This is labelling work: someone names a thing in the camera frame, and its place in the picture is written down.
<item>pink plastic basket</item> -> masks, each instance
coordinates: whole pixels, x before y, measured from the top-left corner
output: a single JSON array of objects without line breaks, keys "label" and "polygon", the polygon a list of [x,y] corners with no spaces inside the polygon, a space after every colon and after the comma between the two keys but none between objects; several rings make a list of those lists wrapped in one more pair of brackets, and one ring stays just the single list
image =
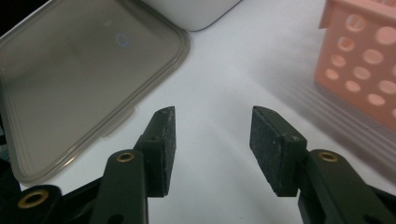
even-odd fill
[{"label": "pink plastic basket", "polygon": [[396,0],[327,0],[315,81],[396,131]]}]

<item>plastic lid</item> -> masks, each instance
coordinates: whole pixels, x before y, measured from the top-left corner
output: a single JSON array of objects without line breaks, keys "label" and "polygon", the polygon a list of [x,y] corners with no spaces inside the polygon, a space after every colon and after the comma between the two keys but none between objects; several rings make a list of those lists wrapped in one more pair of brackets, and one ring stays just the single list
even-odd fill
[{"label": "plastic lid", "polygon": [[0,106],[14,175],[51,178],[112,132],[190,49],[134,1],[55,1],[0,39]]}]

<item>white surface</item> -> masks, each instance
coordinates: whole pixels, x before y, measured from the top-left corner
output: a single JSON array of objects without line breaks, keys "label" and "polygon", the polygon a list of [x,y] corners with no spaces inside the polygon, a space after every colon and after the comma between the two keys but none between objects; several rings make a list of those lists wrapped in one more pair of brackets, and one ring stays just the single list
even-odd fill
[{"label": "white surface", "polygon": [[205,28],[240,0],[142,0],[177,26],[196,31]]},{"label": "white surface", "polygon": [[314,0],[242,1],[190,33],[191,53],[182,66],[113,134],[48,184],[67,193],[101,176],[107,158],[132,148],[156,110],[174,105],[170,193],[148,200],[150,223],[302,223],[297,199],[275,196],[249,149],[251,108],[260,105],[299,130],[309,150],[341,153],[368,184],[396,194],[394,133],[350,114],[353,109],[314,86],[323,6]]}]

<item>brass insert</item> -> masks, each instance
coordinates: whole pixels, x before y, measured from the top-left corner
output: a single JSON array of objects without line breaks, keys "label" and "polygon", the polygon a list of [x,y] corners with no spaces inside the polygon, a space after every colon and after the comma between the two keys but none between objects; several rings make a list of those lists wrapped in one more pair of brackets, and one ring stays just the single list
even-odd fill
[{"label": "brass insert", "polygon": [[330,162],[338,161],[338,157],[331,152],[320,152],[319,156],[324,161],[330,161]]},{"label": "brass insert", "polygon": [[125,153],[120,154],[117,157],[117,161],[119,161],[119,162],[127,162],[127,161],[131,161],[133,159],[134,159],[134,153],[132,153],[132,152],[125,152]]},{"label": "brass insert", "polygon": [[48,197],[49,193],[45,189],[37,189],[23,196],[18,202],[18,207],[22,209],[35,207],[46,201]]}]

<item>white container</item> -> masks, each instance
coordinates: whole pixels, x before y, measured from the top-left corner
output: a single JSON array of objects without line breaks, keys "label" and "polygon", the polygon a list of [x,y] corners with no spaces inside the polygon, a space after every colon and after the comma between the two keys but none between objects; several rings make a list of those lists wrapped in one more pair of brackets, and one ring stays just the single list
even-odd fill
[{"label": "white container", "polygon": [[178,27],[197,31],[206,28],[240,0],[142,0]]}]

